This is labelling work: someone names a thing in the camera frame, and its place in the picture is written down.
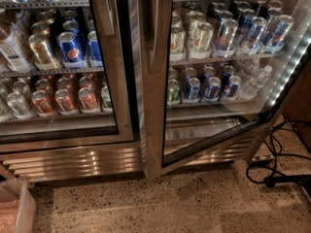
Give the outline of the gold soda can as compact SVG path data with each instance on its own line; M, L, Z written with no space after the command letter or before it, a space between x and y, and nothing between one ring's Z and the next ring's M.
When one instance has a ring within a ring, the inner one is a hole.
M33 34L28 39L29 47L35 55L35 64L42 71L57 70L60 68L52 45L43 34Z

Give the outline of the red soda can right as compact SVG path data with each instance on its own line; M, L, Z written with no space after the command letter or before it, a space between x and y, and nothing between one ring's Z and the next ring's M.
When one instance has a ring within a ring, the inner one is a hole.
M94 91L89 87L81 88L78 92L78 97L81 103L81 110L83 113L97 113L99 105Z

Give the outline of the clear water bottle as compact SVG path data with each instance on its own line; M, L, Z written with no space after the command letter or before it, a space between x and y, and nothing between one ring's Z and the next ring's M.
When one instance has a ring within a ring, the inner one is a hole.
M255 98L263 85L269 81L271 72L272 67L270 65L257 69L257 71L242 86L239 97L245 100Z

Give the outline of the Mountain Dew can right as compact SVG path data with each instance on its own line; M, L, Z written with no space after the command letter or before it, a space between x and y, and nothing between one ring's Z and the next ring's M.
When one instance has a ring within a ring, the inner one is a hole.
M214 28L208 22L199 22L190 44L190 58L203 59L208 56Z

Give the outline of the green soda can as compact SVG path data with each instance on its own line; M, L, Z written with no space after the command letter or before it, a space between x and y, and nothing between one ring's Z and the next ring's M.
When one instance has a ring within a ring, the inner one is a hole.
M167 104L172 106L180 103L180 86L175 79L168 81Z

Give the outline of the blue Pepsi can lower right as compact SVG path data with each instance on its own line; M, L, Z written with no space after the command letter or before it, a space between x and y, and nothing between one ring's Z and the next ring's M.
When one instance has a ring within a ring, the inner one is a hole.
M242 81L238 76L230 76L225 83L221 98L228 101L235 100L238 97L238 91L241 84Z

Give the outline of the silver blue energy can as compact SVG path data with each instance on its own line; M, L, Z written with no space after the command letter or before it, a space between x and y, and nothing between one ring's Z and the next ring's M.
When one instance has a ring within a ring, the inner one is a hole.
M213 55L216 57L233 56L236 47L233 44L238 29L235 19L225 19L214 42Z

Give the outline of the red soda can left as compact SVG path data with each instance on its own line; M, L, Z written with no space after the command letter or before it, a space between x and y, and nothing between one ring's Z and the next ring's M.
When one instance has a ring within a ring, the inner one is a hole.
M55 106L46 91L35 91L32 94L31 99L35 110L40 117L51 117L55 115Z

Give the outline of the blue pepsi can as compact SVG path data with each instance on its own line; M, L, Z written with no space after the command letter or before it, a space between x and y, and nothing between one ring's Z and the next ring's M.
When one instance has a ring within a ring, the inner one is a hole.
M208 102L217 101L220 97L221 80L217 77L211 77L205 84L202 93L202 100Z
M84 43L74 33L65 31L58 36L58 44L67 69L81 69L86 66Z
M221 98L228 101L235 100L238 97L238 91L241 84L242 81L238 76L230 76L225 83Z
M184 103L197 103L199 101L200 80L198 78L190 78L183 92Z

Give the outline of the glass fridge door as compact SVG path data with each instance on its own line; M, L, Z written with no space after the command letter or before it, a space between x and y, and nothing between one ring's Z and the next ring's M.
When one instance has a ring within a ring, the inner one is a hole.
M126 78L116 0L1 0L1 24L8 25L31 53L32 69L14 72L1 54L0 148L3 152L48 150L92 144L125 142L132 137ZM87 34L94 30L99 43L102 66L90 60ZM58 36L69 31L79 37L86 50L86 66L67 69L63 64ZM28 39L45 35L58 58L60 68L42 71ZM91 88L99 111L83 113L78 92ZM55 93L71 92L78 112L64 116L59 112ZM50 96L55 115L37 114L31 96L44 90ZM12 92L22 94L30 104L33 117L19 119L7 103Z
M298 84L310 72L311 0L137 0L139 21L141 133L144 169L148 178L164 175L166 167L180 163L201 150L222 144L244 133L263 133L294 96ZM239 43L253 17L267 24L254 50L242 50ZM233 56L213 55L214 42L225 19L235 19L238 29ZM214 28L208 56L190 58L190 44L199 22ZM171 27L185 31L186 56L170 60ZM272 67L270 79L250 100L239 93L259 68ZM242 84L235 100L221 98L230 76ZM211 77L221 80L217 101L202 100ZM200 80L199 101L184 103L183 92L190 78ZM169 80L180 86L180 103L167 104Z

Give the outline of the red soda can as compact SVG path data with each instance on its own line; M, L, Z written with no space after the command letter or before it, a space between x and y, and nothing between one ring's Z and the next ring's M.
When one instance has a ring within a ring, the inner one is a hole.
M32 94L31 99L35 110L40 117L51 117L55 115L55 106L46 91L35 91Z
M55 101L58 105L59 112L64 115L73 115L78 112L76 102L73 99L73 96L70 91L67 89L58 90L55 95Z
M78 92L78 97L81 103L81 110L83 113L97 113L99 105L94 91L89 87L81 88Z

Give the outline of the silver can lower left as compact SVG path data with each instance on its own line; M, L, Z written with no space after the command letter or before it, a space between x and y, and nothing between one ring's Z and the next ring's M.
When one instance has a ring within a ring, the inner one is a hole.
M28 119L33 117L33 112L26 98L18 93L12 92L7 96L7 103L12 109L14 116L19 119Z

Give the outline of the red soda can middle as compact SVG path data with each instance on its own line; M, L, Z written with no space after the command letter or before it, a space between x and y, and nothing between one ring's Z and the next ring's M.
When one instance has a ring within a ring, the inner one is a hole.
M58 90L55 95L55 101L58 105L59 112L64 115L73 115L78 112L76 102L73 99L73 96L70 91L67 89Z

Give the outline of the blue Pepsi can lower middle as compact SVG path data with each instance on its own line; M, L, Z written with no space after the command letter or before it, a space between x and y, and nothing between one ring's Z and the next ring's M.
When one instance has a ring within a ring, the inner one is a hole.
M205 84L202 93L202 100L208 102L217 101L220 97L221 80L217 77L211 77Z

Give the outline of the clear plastic storage bin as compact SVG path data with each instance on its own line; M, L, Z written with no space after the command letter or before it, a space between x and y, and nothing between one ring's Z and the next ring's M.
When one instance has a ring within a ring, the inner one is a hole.
M32 233L35 211L36 202L26 180L0 183L0 233Z

